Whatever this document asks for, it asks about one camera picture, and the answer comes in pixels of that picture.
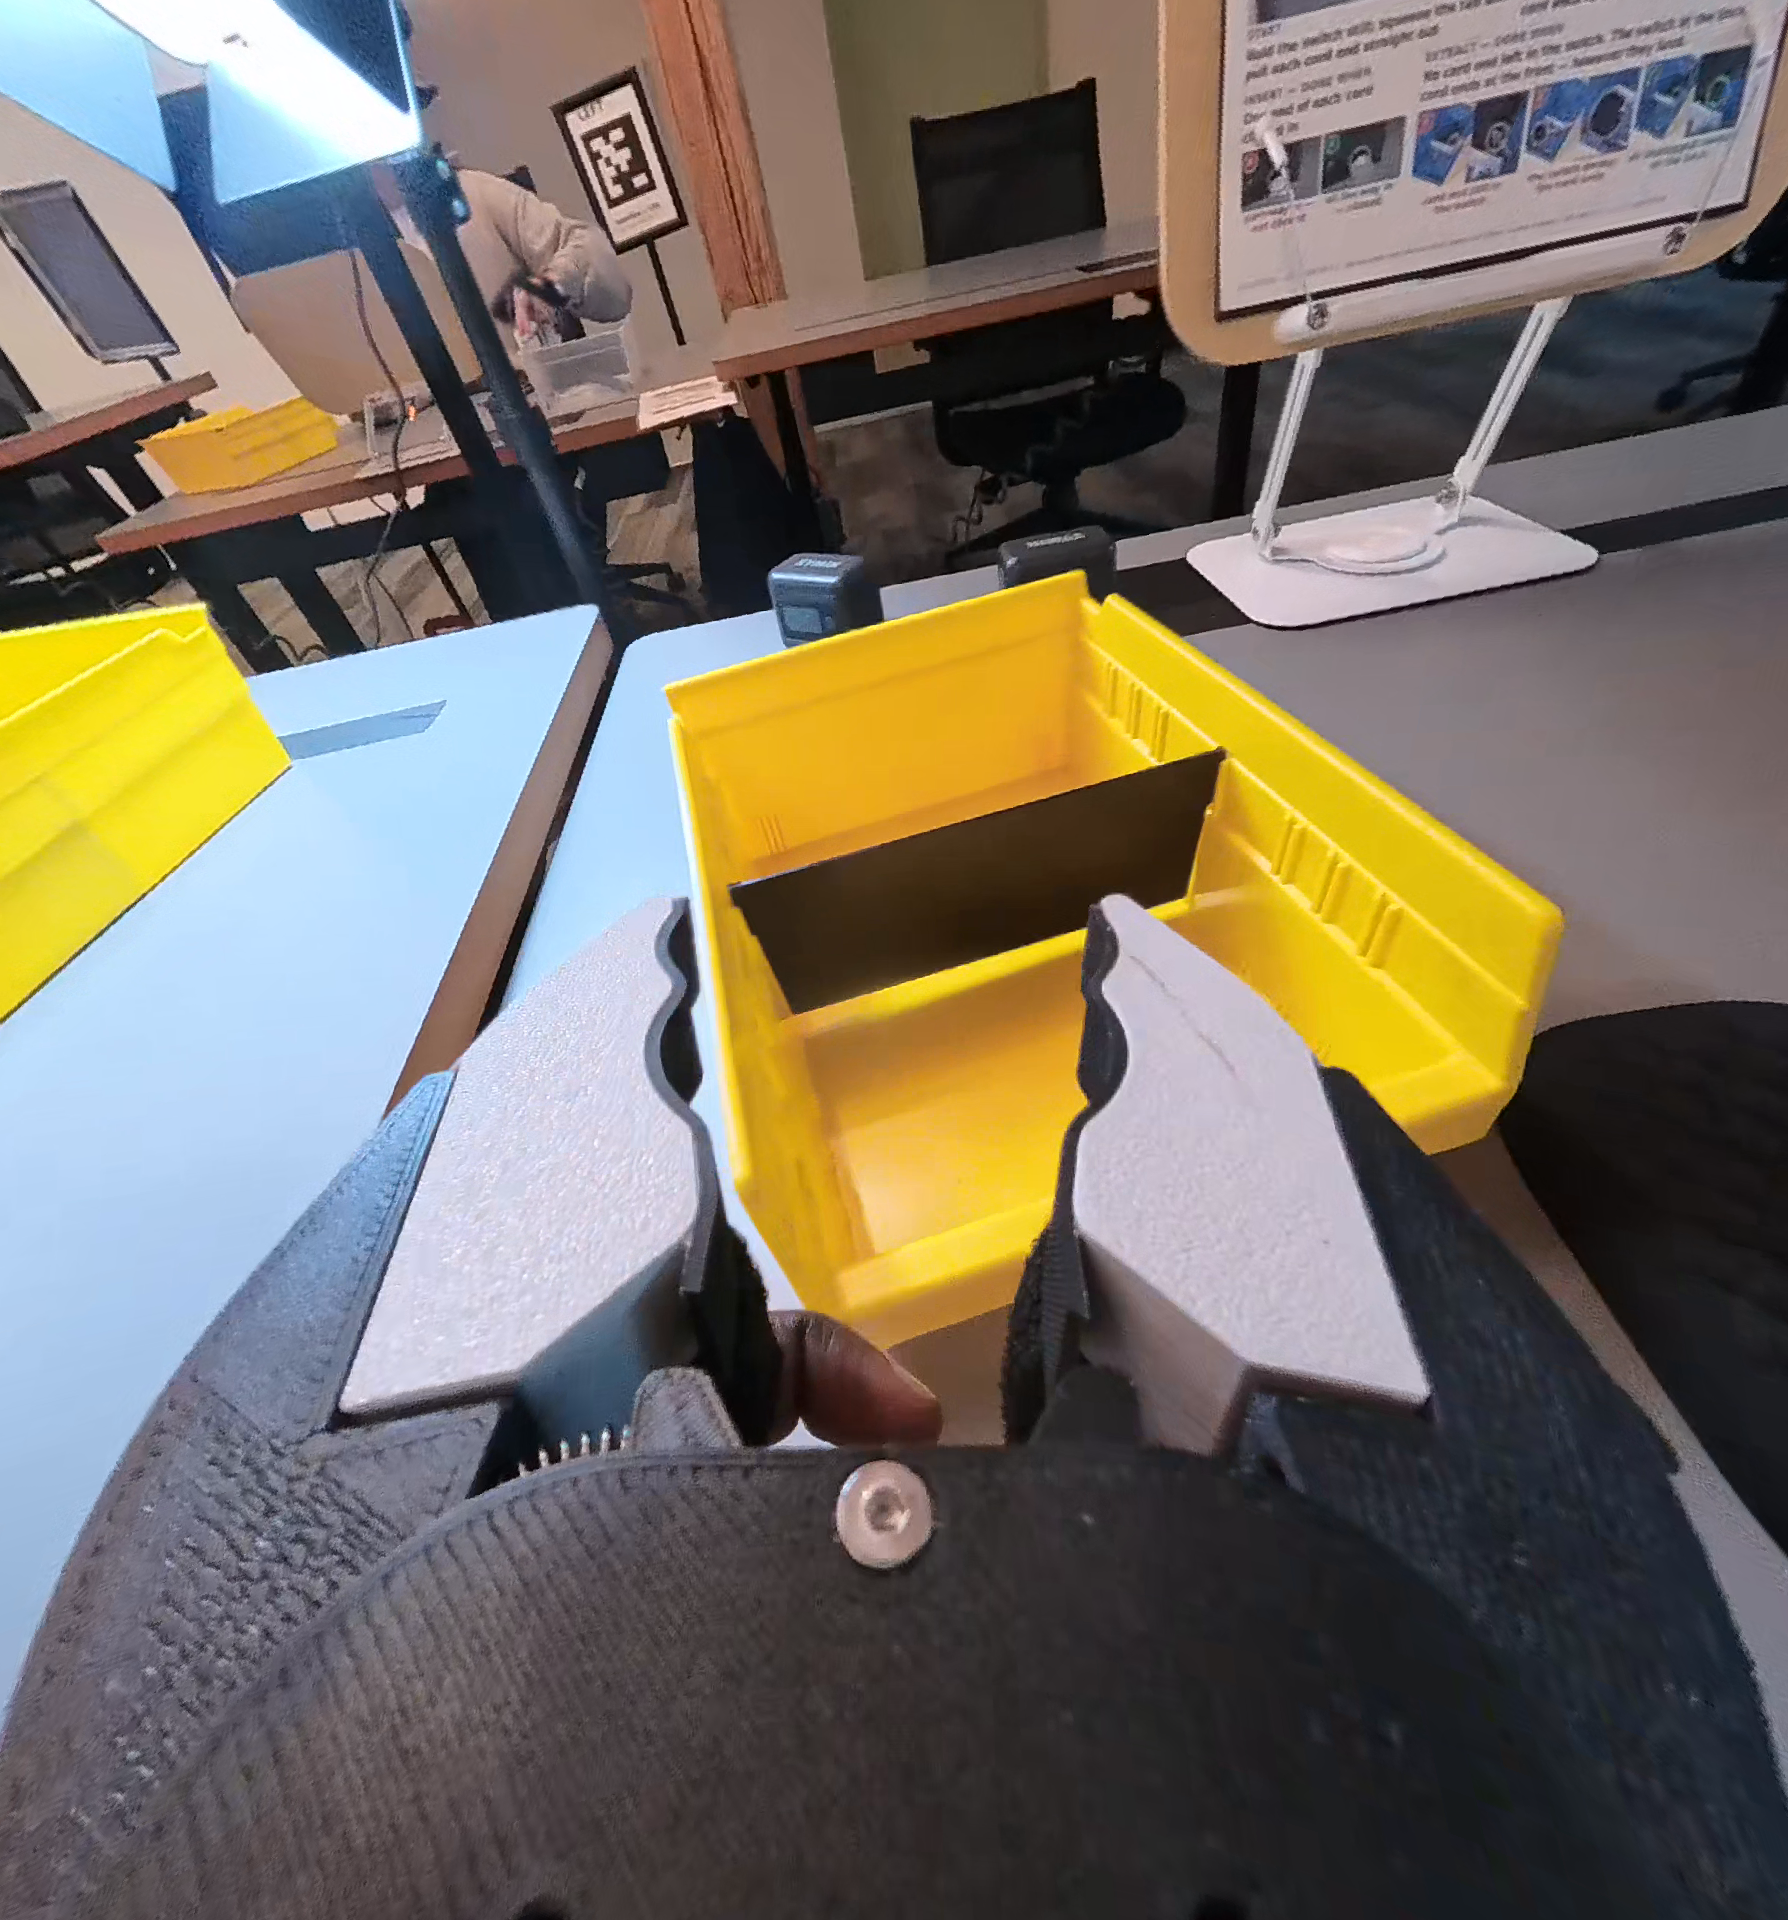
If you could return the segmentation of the wooden desk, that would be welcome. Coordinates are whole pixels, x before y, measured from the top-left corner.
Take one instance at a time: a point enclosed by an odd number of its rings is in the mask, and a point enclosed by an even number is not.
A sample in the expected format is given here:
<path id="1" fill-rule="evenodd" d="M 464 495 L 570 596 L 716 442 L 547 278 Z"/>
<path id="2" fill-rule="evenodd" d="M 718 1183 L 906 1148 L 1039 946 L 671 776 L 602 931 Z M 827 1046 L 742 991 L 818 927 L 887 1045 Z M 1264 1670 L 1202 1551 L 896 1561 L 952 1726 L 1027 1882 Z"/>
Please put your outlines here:
<path id="1" fill-rule="evenodd" d="M 195 417 L 218 381 L 196 373 L 65 412 L 35 412 L 0 438 L 0 595 L 102 574 L 100 538 L 161 505 L 143 445 Z"/>
<path id="2" fill-rule="evenodd" d="M 279 642 L 254 614 L 246 585 L 280 583 L 324 650 L 351 656 L 360 636 L 326 572 L 373 555 L 454 545 L 494 619 L 607 595 L 599 558 L 564 558 L 518 455 L 477 415 L 471 424 L 468 453 L 436 412 L 381 455 L 346 430 L 331 455 L 254 485 L 168 496 L 99 545 L 109 558 L 166 556 L 257 670 L 279 662 Z"/>
<path id="3" fill-rule="evenodd" d="M 1022 249 L 866 280 L 831 297 L 786 297 L 733 313 L 711 347 L 716 374 L 757 389 L 771 408 L 790 500 L 822 503 L 813 430 L 797 378 L 809 366 L 896 347 L 921 347 L 972 329 L 1035 321 L 1161 290 L 1154 216 Z"/>

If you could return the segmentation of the small grey timer device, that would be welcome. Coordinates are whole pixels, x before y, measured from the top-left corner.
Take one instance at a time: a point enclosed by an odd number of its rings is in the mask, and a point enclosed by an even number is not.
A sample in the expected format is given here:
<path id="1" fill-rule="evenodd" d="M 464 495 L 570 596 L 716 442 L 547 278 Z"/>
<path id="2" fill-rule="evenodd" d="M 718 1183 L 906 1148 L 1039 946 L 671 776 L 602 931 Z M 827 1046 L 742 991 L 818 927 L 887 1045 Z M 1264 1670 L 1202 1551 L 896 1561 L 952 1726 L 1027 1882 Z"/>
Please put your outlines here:
<path id="1" fill-rule="evenodd" d="M 1075 525 L 1006 541 L 998 549 L 998 583 L 1017 590 L 1080 574 L 1090 598 L 1116 592 L 1116 541 L 1100 525 Z"/>
<path id="2" fill-rule="evenodd" d="M 881 589 L 852 552 L 790 555 L 770 570 L 767 595 L 786 648 L 875 627 L 885 617 Z"/>

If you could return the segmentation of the black round cushion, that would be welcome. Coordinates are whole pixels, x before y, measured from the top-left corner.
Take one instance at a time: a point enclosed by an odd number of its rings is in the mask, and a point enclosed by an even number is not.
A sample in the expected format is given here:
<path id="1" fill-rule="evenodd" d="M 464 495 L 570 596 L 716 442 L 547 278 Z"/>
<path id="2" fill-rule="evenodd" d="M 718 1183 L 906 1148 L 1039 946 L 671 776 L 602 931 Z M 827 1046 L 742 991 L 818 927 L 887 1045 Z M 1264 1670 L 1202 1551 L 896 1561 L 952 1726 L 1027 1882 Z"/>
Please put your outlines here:
<path id="1" fill-rule="evenodd" d="M 1530 1045 L 1500 1133 L 1723 1482 L 1788 1556 L 1788 1005 Z"/>

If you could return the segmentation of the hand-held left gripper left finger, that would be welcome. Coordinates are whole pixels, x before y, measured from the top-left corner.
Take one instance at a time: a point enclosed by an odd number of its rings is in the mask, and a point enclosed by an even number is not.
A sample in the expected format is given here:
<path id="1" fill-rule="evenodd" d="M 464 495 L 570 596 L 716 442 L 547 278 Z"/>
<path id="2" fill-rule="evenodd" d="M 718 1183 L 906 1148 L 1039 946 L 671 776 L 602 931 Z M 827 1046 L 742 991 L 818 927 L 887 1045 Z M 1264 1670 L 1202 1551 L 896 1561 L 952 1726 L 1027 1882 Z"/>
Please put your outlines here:
<path id="1" fill-rule="evenodd" d="M 337 1412 L 507 1399 L 535 1448 L 634 1430 L 643 1383 L 701 1373 L 764 1445 L 780 1344 L 728 1222 L 691 908 L 643 902 L 502 1013 L 452 1072 Z"/>

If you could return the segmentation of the black and white tag sign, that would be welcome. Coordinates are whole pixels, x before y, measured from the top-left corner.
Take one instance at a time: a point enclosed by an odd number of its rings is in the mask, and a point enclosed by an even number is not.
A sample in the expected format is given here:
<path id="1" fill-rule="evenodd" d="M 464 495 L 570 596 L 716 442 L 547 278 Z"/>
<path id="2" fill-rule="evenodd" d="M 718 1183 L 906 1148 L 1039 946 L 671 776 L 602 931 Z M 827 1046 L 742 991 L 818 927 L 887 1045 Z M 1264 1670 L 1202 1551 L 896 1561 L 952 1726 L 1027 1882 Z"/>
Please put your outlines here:
<path id="1" fill-rule="evenodd" d="M 689 346 L 660 258 L 660 240 L 689 228 L 689 207 L 643 70 L 627 67 L 574 93 L 552 117 L 594 219 L 616 254 L 649 255 L 674 342 Z"/>

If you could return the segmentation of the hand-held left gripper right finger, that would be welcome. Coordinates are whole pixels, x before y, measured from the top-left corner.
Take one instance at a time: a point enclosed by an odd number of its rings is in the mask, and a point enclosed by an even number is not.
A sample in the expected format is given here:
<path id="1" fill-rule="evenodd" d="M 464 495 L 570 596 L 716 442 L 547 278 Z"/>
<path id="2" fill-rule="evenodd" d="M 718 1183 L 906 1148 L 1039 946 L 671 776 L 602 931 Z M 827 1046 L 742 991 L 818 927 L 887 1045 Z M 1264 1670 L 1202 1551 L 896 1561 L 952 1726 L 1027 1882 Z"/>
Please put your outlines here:
<path id="1" fill-rule="evenodd" d="M 1080 991 L 1081 1107 L 1007 1312 L 1006 1444 L 1227 1453 L 1262 1396 L 1428 1407 L 1313 1051 L 1123 895 L 1090 911 Z"/>

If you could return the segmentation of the black light stand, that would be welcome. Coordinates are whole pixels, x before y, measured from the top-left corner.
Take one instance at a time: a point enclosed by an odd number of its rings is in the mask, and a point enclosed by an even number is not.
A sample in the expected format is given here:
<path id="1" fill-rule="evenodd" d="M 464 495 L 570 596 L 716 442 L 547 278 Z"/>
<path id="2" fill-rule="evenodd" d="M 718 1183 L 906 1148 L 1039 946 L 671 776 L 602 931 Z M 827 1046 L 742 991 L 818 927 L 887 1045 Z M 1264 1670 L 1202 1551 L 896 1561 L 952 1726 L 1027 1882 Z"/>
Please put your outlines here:
<path id="1" fill-rule="evenodd" d="M 546 419 L 523 389 L 509 333 L 491 316 L 461 249 L 459 230 L 468 222 L 455 180 L 461 170 L 442 146 L 408 153 L 390 166 L 399 203 L 420 235 L 461 329 L 474 349 L 500 442 L 524 479 L 530 505 L 523 508 L 527 533 L 520 541 L 520 558 L 532 566 L 540 585 L 567 589 L 568 603 L 612 617 L 615 598 L 601 549 L 584 527 Z"/>

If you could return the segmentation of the studio light panel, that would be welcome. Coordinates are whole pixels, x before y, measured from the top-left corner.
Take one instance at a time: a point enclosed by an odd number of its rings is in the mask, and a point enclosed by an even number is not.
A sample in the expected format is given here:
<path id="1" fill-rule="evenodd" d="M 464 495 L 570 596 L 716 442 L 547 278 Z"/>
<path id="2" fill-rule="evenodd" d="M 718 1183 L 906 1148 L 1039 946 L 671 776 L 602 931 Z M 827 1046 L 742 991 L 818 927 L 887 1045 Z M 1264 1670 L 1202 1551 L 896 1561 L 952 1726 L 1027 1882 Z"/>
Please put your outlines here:
<path id="1" fill-rule="evenodd" d="M 0 95 L 173 189 L 163 65 L 202 80 L 212 189 L 227 205 L 422 142 L 399 5 L 0 3 Z"/>

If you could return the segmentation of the instruction board on white stand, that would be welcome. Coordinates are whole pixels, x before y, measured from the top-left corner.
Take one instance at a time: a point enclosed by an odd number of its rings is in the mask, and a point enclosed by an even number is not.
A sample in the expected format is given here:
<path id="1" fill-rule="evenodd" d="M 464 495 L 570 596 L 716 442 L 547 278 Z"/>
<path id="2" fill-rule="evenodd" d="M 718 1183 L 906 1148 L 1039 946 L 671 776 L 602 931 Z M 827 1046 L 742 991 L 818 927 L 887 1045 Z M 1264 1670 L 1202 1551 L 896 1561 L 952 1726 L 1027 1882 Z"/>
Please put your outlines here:
<path id="1" fill-rule="evenodd" d="M 1693 273 L 1788 189 L 1788 3 L 1167 3 L 1157 228 L 1201 361 L 1290 361 L 1247 532 L 1188 566 L 1307 630 L 1589 572 L 1594 547 L 1482 498 L 1576 297 Z M 1284 527 L 1326 352 L 1524 314 L 1432 495 Z"/>

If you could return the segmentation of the dark tablet screen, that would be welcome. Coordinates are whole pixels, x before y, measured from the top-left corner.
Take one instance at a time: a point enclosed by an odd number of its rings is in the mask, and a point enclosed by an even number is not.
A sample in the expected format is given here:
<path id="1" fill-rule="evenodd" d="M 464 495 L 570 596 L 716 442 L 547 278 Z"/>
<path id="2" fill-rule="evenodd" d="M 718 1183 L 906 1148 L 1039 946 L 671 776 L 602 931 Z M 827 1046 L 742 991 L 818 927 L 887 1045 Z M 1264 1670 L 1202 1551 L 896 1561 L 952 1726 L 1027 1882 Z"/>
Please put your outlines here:
<path id="1" fill-rule="evenodd" d="M 0 191 L 0 240 L 86 358 L 170 378 L 175 337 L 67 180 Z"/>

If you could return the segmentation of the black office chair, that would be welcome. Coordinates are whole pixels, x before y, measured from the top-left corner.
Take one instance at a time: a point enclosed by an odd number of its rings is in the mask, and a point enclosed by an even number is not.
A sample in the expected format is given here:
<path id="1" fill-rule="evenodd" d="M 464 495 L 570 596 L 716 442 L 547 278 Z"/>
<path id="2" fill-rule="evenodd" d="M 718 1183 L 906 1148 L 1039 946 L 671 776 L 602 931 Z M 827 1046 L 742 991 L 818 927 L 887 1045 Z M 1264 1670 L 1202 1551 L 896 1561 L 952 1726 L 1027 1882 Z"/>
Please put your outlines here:
<path id="1" fill-rule="evenodd" d="M 1104 228 L 1091 80 L 909 124 L 925 263 L 938 268 Z M 1183 391 L 1163 371 L 1167 326 L 1119 323 L 1110 302 L 936 335 L 938 455 L 972 468 L 959 552 L 1065 532 L 1084 473 L 1176 438 Z"/>

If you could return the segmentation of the black bin divider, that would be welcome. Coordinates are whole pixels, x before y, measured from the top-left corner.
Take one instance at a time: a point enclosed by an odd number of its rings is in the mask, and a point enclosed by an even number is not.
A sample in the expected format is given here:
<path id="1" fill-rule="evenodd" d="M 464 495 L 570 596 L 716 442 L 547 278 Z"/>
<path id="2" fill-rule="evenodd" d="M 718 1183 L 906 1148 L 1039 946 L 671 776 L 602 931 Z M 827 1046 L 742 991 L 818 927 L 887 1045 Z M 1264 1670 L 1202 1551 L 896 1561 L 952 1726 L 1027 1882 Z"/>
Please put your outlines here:
<path id="1" fill-rule="evenodd" d="M 793 1014 L 1081 931 L 1095 904 L 1185 898 L 1220 749 L 741 881 Z"/>

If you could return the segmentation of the clear plastic container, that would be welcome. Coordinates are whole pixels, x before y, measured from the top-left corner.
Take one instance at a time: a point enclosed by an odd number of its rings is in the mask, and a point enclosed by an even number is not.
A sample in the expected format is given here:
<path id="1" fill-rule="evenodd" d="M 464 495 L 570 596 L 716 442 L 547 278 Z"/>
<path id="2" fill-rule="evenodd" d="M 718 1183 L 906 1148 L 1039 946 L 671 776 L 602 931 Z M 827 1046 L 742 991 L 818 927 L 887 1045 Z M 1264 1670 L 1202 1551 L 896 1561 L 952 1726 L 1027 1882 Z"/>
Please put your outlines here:
<path id="1" fill-rule="evenodd" d="M 587 329 L 567 342 L 535 337 L 520 343 L 518 371 L 533 401 L 550 419 L 637 396 L 634 339 L 624 325 Z"/>

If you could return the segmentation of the yellow plastic bin with divider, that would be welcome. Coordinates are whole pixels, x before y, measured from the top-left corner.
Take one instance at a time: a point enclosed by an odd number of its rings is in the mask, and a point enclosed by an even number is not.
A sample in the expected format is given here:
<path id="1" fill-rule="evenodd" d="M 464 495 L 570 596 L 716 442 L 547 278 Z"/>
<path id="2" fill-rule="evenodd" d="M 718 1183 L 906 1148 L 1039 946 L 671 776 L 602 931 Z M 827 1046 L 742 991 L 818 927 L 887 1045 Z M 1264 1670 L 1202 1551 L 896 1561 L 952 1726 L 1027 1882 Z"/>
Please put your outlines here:
<path id="1" fill-rule="evenodd" d="M 1080 1109 L 1085 927 L 793 1014 L 741 881 L 1220 749 L 1189 889 L 1148 912 L 1431 1155 L 1522 1079 L 1562 911 L 1080 574 L 666 697 L 735 1186 L 803 1303 L 885 1345 L 1012 1299 Z"/>

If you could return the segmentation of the person's left hand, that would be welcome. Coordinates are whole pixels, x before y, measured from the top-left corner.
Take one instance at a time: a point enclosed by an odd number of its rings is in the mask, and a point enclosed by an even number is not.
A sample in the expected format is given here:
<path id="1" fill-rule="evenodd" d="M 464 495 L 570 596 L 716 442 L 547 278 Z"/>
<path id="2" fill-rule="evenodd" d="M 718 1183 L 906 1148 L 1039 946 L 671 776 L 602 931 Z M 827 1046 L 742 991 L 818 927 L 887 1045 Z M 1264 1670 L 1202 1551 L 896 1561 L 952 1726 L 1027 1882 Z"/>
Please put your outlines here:
<path id="1" fill-rule="evenodd" d="M 771 1312 L 770 1326 L 780 1350 L 770 1444 L 795 1428 L 840 1448 L 938 1441 L 936 1396 L 861 1333 L 807 1310 Z"/>

